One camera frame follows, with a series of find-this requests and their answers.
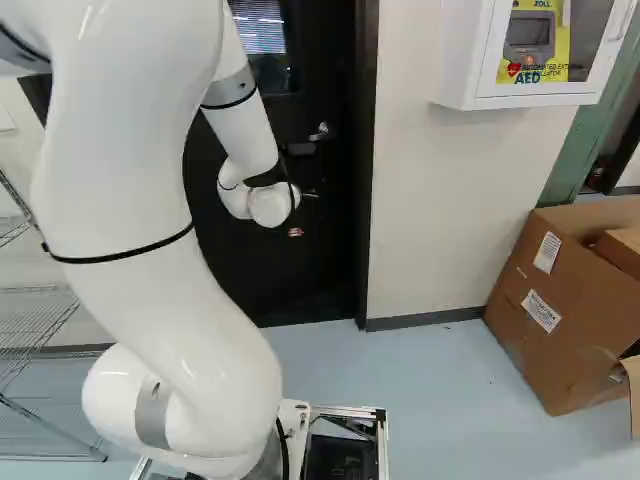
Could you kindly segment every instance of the red object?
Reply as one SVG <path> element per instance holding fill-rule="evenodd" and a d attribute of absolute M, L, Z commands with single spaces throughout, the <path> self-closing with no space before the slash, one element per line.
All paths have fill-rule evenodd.
<path fill-rule="evenodd" d="M 521 63 L 510 63 L 509 65 L 507 65 L 507 72 L 509 73 L 510 77 L 515 77 L 520 70 L 522 70 L 522 64 Z"/>

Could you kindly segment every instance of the black baseboard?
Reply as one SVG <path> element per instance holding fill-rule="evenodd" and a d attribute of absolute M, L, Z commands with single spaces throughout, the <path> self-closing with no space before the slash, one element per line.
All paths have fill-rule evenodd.
<path fill-rule="evenodd" d="M 640 187 L 616 187 L 611 190 L 611 193 L 609 195 L 612 195 L 614 197 L 620 195 L 640 195 Z"/>
<path fill-rule="evenodd" d="M 397 328 L 422 327 L 439 323 L 463 322 L 482 318 L 485 307 L 458 308 L 440 312 L 416 313 L 413 315 L 399 315 L 397 317 L 382 317 L 367 319 L 367 332 L 395 330 Z"/>

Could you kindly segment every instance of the cardboard box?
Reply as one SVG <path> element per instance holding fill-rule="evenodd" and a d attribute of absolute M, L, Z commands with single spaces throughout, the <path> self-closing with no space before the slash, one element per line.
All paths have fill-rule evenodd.
<path fill-rule="evenodd" d="M 594 251 L 640 281 L 640 227 L 607 230 Z"/>
<path fill-rule="evenodd" d="M 591 246 L 630 227 L 640 198 L 534 210 L 491 293 L 485 322 L 551 415 L 629 393 L 620 359 L 640 339 L 640 282 Z"/>

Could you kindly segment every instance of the box flap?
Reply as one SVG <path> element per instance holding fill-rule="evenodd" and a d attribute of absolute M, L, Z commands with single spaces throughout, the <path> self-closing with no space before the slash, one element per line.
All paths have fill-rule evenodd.
<path fill-rule="evenodd" d="M 640 356 L 620 360 L 629 376 L 629 403 L 631 405 L 631 435 L 640 436 Z"/>
<path fill-rule="evenodd" d="M 604 230 L 640 226 L 640 196 L 538 208 L 534 213 L 564 233 L 594 243 Z"/>
<path fill-rule="evenodd" d="M 640 281 L 640 227 L 607 230 L 593 251 Z"/>

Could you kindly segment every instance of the aed cabinet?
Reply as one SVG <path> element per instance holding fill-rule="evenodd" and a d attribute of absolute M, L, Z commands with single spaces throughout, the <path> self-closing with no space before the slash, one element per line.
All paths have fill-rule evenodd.
<path fill-rule="evenodd" d="M 598 103 L 638 0 L 443 0 L 431 101 Z"/>

